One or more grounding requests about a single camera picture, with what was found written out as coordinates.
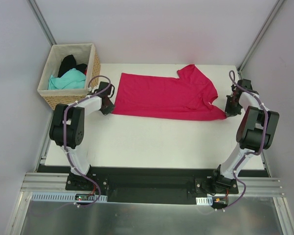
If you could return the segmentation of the pink t shirt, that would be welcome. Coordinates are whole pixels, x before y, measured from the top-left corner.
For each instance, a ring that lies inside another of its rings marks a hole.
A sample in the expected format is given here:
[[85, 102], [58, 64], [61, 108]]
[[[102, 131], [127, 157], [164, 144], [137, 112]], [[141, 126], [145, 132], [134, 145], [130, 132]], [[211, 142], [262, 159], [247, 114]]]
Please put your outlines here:
[[115, 98], [116, 115], [191, 121], [223, 120], [213, 105], [218, 98], [212, 81], [195, 65], [177, 71], [177, 78], [123, 73]]

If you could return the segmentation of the wicker laundry basket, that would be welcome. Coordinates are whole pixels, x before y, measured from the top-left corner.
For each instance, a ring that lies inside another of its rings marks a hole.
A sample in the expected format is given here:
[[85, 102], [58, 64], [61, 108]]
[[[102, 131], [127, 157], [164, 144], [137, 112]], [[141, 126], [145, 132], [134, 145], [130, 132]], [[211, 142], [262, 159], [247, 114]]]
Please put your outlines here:
[[[86, 81], [81, 89], [49, 90], [48, 83], [52, 75], [57, 75], [62, 60], [73, 55], [77, 64], [87, 64]], [[88, 86], [96, 87], [100, 74], [100, 60], [93, 43], [53, 45], [45, 63], [44, 70], [37, 88], [38, 93], [48, 103], [51, 109], [59, 103], [69, 104], [84, 98], [88, 93]]]

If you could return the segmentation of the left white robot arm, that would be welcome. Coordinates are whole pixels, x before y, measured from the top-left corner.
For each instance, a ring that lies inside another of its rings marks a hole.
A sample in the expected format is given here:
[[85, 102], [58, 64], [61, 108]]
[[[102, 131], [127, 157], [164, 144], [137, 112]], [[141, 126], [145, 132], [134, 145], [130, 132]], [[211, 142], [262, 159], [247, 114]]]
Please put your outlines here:
[[98, 89], [83, 99], [71, 104], [55, 106], [49, 137], [66, 155], [71, 173], [79, 176], [76, 183], [82, 190], [91, 189], [94, 181], [88, 175], [90, 170], [88, 148], [83, 143], [85, 119], [96, 111], [100, 111], [103, 115], [110, 114], [115, 108], [111, 101], [113, 95], [114, 85], [102, 81]]

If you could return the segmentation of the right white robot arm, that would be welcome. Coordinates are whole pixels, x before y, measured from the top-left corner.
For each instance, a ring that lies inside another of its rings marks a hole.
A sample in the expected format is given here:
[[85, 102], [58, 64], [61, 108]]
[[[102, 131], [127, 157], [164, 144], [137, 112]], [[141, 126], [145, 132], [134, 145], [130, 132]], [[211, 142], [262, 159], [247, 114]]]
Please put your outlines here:
[[226, 101], [225, 113], [228, 117], [240, 115], [241, 110], [245, 114], [236, 133], [237, 145], [229, 158], [214, 170], [210, 181], [215, 193], [230, 189], [240, 170], [252, 157], [268, 149], [275, 135], [279, 113], [265, 107], [247, 79], [232, 85], [232, 94], [227, 96]]

